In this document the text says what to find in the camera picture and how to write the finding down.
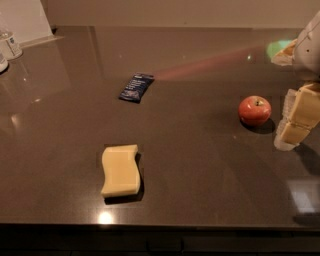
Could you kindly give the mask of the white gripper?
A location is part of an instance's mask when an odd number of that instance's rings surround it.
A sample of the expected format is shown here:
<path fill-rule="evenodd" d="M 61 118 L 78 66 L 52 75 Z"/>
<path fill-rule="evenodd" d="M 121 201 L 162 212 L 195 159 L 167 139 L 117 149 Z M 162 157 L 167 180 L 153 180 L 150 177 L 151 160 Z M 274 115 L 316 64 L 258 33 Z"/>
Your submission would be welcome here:
<path fill-rule="evenodd" d="M 320 11 L 301 31 L 297 40 L 277 42 L 271 62 L 291 66 L 304 81 L 320 81 Z M 320 84 L 305 83 L 289 89 L 278 124 L 274 146 L 281 151 L 297 147 L 320 122 Z"/>

